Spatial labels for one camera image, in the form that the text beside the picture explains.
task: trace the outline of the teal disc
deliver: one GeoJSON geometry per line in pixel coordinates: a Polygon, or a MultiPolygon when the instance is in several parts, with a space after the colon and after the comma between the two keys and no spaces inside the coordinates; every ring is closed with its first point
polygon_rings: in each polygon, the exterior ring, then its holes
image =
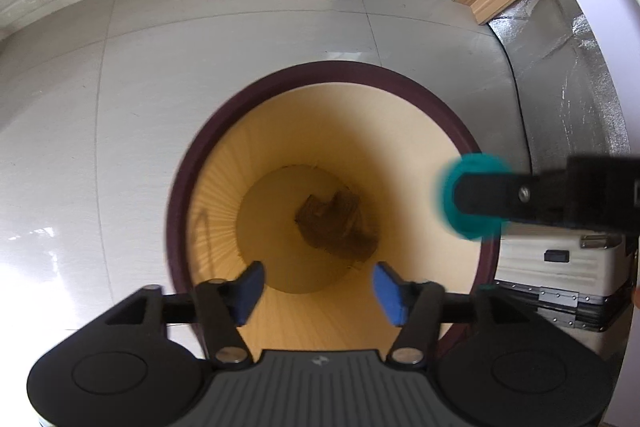
{"type": "Polygon", "coordinates": [[[466,239],[499,237],[502,223],[500,217],[474,216],[463,214],[453,202],[453,190],[463,174],[490,174],[510,172],[508,166],[499,158],[488,154],[465,154],[447,168],[441,179],[442,213],[451,228],[466,239]]]}

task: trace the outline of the ribbed gray panel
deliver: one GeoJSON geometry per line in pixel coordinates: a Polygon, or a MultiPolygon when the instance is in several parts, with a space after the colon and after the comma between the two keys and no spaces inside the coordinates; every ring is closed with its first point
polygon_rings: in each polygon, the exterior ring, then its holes
{"type": "Polygon", "coordinates": [[[417,373],[377,351],[266,351],[245,371],[214,378],[172,427],[467,427],[417,373]]]}

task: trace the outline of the maroon bin rim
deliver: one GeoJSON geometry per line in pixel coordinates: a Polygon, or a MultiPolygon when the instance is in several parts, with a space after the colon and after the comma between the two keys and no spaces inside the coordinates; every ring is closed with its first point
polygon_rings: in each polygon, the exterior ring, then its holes
{"type": "MultiPolygon", "coordinates": [[[[231,97],[201,128],[175,175],[166,214],[166,251],[169,272],[178,293],[193,289],[186,249],[187,216],[191,193],[200,169],[209,153],[224,134],[244,115],[262,102],[298,87],[313,84],[343,82],[377,87],[411,103],[449,136],[460,154],[480,152],[460,118],[431,91],[402,74],[363,62],[327,60],[308,62],[268,74],[231,97]]],[[[478,270],[472,291],[494,280],[498,264],[498,239],[483,241],[478,270]]],[[[444,353],[465,338],[466,325],[452,325],[438,342],[438,352],[444,353]]]]}

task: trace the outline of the circular cap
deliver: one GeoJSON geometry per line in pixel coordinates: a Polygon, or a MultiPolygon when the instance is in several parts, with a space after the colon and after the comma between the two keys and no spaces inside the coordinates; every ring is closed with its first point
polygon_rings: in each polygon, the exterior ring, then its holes
{"type": "Polygon", "coordinates": [[[88,393],[126,393],[140,382],[147,373],[146,362],[130,353],[98,353],[80,360],[73,370],[78,387],[88,393]]]}
{"type": "Polygon", "coordinates": [[[562,360],[542,351],[518,351],[495,360],[491,371],[495,380],[519,393],[549,393],[566,380],[562,360]]]}
{"type": "Polygon", "coordinates": [[[216,353],[216,359],[222,363],[240,363],[247,357],[247,352],[242,347],[227,346],[216,353]]]}
{"type": "Polygon", "coordinates": [[[424,358],[424,354],[415,347],[400,347],[391,353],[391,358],[398,363],[412,364],[420,362],[424,358]]]}

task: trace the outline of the tiled floor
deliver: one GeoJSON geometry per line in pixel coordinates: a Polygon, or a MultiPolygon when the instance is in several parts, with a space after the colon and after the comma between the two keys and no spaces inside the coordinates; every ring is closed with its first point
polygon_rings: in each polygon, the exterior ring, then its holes
{"type": "MultiPolygon", "coordinates": [[[[431,89],[481,148],[525,169],[508,64],[450,0],[85,0],[0,55],[0,396],[24,392],[46,349],[146,283],[171,285],[164,210],[199,127],[271,71],[360,60],[431,89]]],[[[172,337],[195,351],[188,328],[172,337]]]]}

